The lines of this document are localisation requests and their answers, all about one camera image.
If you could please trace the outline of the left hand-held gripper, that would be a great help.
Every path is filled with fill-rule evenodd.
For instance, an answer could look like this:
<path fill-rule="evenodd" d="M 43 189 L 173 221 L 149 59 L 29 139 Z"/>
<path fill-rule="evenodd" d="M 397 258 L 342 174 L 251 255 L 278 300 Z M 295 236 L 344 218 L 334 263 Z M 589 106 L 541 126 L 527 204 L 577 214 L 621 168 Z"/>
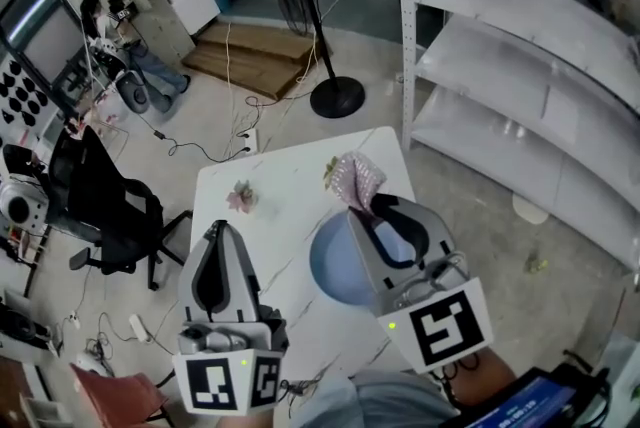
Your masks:
<path fill-rule="evenodd" d="M 225 284 L 219 319 L 235 323 L 208 322 L 220 301 L 219 229 L 215 221 L 205 231 L 179 276 L 178 299 L 194 322 L 183 325 L 172 362 L 187 412 L 250 415 L 278 404 L 284 353 L 270 348 L 271 331 L 257 322 L 256 274 L 243 238 L 227 222 L 219 234 Z"/>

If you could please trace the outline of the person's left hand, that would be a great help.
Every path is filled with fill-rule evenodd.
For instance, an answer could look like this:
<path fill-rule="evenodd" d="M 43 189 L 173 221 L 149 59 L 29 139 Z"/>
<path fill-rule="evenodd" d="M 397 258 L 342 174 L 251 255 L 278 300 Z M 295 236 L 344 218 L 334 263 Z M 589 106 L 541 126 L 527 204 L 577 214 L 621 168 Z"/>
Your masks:
<path fill-rule="evenodd" d="M 261 305 L 259 312 L 261 321 L 265 323 L 271 331 L 270 348 L 273 351 L 285 353 L 289 347 L 289 340 L 286 332 L 286 320 L 282 317 L 280 310 Z"/>

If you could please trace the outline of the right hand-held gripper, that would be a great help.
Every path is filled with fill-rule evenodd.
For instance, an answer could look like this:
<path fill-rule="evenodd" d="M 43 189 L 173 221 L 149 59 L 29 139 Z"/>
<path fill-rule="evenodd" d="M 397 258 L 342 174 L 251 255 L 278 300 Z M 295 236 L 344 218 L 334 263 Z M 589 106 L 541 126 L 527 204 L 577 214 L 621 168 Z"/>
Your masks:
<path fill-rule="evenodd" d="M 418 373 L 457 361 L 494 340 L 481 281 L 432 209 L 390 194 L 347 223 L 372 292 L 369 305 Z"/>

